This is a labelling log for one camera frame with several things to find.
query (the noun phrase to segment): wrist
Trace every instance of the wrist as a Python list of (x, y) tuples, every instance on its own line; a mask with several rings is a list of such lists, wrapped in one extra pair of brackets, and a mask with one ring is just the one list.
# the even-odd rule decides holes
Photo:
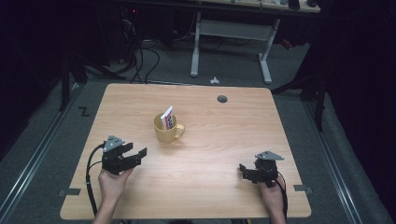
[(272, 224), (283, 224), (286, 223), (285, 220), (285, 215), (283, 214), (283, 211), (279, 211), (279, 210), (272, 210), (272, 211), (268, 211), (270, 214), (270, 218), (271, 218), (271, 223)]
[(103, 199), (100, 206), (105, 209), (111, 209), (116, 208), (118, 203), (119, 200), (117, 199)]

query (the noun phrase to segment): white desk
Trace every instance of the white desk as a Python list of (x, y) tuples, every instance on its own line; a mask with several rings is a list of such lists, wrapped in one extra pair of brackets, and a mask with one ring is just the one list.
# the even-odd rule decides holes
[[(272, 0), (261, 0), (261, 1), (203, 0), (200, 2), (228, 4), (228, 5), (235, 5), (236, 7), (265, 7), (272, 9), (291, 10), (289, 9), (288, 6), (276, 5), (274, 2), (272, 2)], [(320, 12), (320, 8), (318, 6), (309, 7), (305, 1), (300, 0), (299, 11), (305, 13), (306, 12), (318, 13)], [(279, 23), (280, 23), (280, 19), (276, 19), (272, 26), (253, 25), (246, 23), (226, 22), (226, 21), (202, 20), (201, 13), (198, 13), (196, 20), (196, 28), (195, 28), (194, 50), (192, 53), (191, 76), (192, 77), (198, 76), (199, 55), (200, 55), (199, 54), (200, 35), (216, 35), (216, 36), (266, 41), (266, 45), (262, 50), (262, 53), (259, 53), (258, 58), (260, 65), (262, 67), (262, 75), (264, 78), (264, 82), (267, 84), (271, 84), (272, 79), (271, 79), (270, 71), (268, 69), (267, 57), (268, 57), (268, 53), (270, 52), (271, 46), (274, 42), (274, 38)]]

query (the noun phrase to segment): mug handle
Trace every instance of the mug handle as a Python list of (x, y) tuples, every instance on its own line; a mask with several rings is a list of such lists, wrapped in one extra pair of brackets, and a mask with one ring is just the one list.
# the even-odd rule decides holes
[(179, 137), (183, 136), (183, 133), (184, 133), (184, 126), (181, 125), (181, 124), (178, 124), (178, 125), (176, 126), (176, 128), (177, 128), (177, 134), (176, 134), (175, 138), (179, 138)]

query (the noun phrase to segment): small white object on floor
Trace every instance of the small white object on floor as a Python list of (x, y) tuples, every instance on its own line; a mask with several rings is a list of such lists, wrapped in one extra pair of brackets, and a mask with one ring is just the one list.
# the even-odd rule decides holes
[(216, 77), (214, 77), (212, 80), (210, 80), (210, 83), (212, 84), (219, 84), (220, 81), (218, 81), (218, 79)]

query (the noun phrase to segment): wooden table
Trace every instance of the wooden table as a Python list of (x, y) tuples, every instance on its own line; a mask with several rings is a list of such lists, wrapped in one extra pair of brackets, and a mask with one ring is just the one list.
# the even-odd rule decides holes
[[(219, 95), (226, 96), (227, 103), (220, 103)], [(186, 132), (165, 144), (157, 140), (152, 120), (169, 105)], [(70, 184), (81, 192), (66, 196), (62, 218), (93, 218), (85, 169), (92, 150), (110, 134), (134, 143), (127, 155), (148, 148), (128, 179), (114, 218), (268, 217), (259, 187), (239, 171), (239, 163), (254, 169), (254, 155), (265, 150), (285, 157), (277, 167), (287, 182), (288, 217), (311, 213), (305, 192), (294, 190), (294, 185), (302, 185), (301, 178), (268, 89), (108, 85)], [(98, 151), (92, 162), (101, 156)], [(91, 169), (98, 205), (100, 170), (100, 164)]]

